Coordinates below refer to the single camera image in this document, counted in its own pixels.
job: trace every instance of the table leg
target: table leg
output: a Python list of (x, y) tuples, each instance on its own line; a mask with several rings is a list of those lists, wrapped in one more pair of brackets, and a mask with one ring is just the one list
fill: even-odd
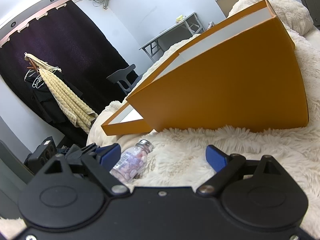
[(147, 47), (142, 48), (143, 51), (149, 56), (149, 58), (152, 60), (153, 63), (156, 63), (155, 60), (153, 59), (153, 57), (149, 54), (149, 52), (146, 50)]
[(161, 49), (162, 52), (164, 53), (164, 50), (162, 49), (162, 47), (161, 47), (160, 44), (159, 44), (159, 40), (157, 40), (157, 46), (158, 46), (158, 49)]
[(203, 28), (203, 26), (202, 26), (201, 22), (199, 21), (199, 19), (198, 19), (196, 14), (195, 14), (195, 18), (196, 18), (196, 21), (199, 24), (200, 28), (204, 31), (204, 28)]
[(191, 35), (195, 35), (195, 32), (190, 28), (189, 24), (187, 23), (187, 21), (184, 21), (184, 25), (188, 28), (188, 30), (190, 31)]

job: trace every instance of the cardboard box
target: cardboard box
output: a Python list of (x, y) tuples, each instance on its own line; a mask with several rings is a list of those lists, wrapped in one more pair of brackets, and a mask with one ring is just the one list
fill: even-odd
[(124, 104), (101, 126), (106, 135), (122, 135), (151, 132), (152, 128), (129, 104)]
[(294, 48), (263, 0), (178, 49), (127, 97), (135, 110), (127, 123), (119, 123), (121, 117), (112, 125), (122, 127), (119, 134), (143, 132), (141, 126), (129, 129), (134, 122), (157, 131), (306, 126), (307, 99)]

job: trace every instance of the black clothing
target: black clothing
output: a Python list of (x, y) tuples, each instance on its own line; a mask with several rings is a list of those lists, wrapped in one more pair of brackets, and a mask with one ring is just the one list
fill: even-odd
[[(66, 81), (61, 72), (56, 71), (54, 74), (60, 78), (79, 98), (82, 97), (82, 92), (71, 83)], [(34, 73), (32, 76), (27, 77), (25, 82), (32, 93), (32, 101), (39, 110), (39, 116), (48, 124), (57, 128), (75, 144), (79, 145), (80, 147), (84, 147), (86, 145), (88, 135), (82, 130), (82, 128), (75, 127), (70, 122), (70, 120), (60, 109), (57, 101), (54, 99), (47, 85), (42, 81), (38, 84), (39, 88), (32, 87), (32, 84), (37, 76), (38, 73)]]

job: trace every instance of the silver bottle cap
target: silver bottle cap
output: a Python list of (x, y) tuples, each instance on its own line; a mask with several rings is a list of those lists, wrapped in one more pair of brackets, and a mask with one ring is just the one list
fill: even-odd
[(140, 140), (140, 141), (136, 144), (136, 146), (142, 146), (143, 148), (146, 148), (146, 149), (149, 151), (148, 153), (152, 152), (153, 149), (154, 149), (152, 143), (150, 143), (150, 142), (147, 141), (147, 140)]

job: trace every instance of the faux fur rug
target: faux fur rug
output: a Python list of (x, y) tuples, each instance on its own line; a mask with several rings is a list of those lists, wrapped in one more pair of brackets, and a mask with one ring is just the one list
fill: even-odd
[(0, 231), (6, 239), (12, 239), (25, 228), (26, 224), (22, 219), (9, 220), (0, 218)]
[[(239, 0), (230, 12), (234, 14), (259, 0)], [(313, 23), (308, 10), (294, 0), (271, 1), (296, 44), (296, 57), (301, 69), (308, 99), (310, 122), (308, 127), (291, 130), (268, 130), (252, 133), (245, 129), (224, 127), (212, 130), (165, 130), (148, 135), (109, 136), (100, 125), (114, 113), (120, 102), (113, 102), (101, 113), (91, 129), (88, 144), (105, 146), (118, 142), (123, 149), (134, 145), (140, 138), (153, 143), (155, 149), (148, 156), (148, 166), (134, 186), (192, 186), (196, 189), (215, 171), (205, 160), (205, 148), (214, 144), (227, 154), (239, 153), (248, 159), (273, 155), (291, 174), (309, 199), (308, 212), (302, 227), (320, 238), (320, 51), (304, 37)], [(161, 62), (188, 41), (175, 44), (144, 75), (146, 78)], [(12, 229), (16, 225), (6, 225)]]

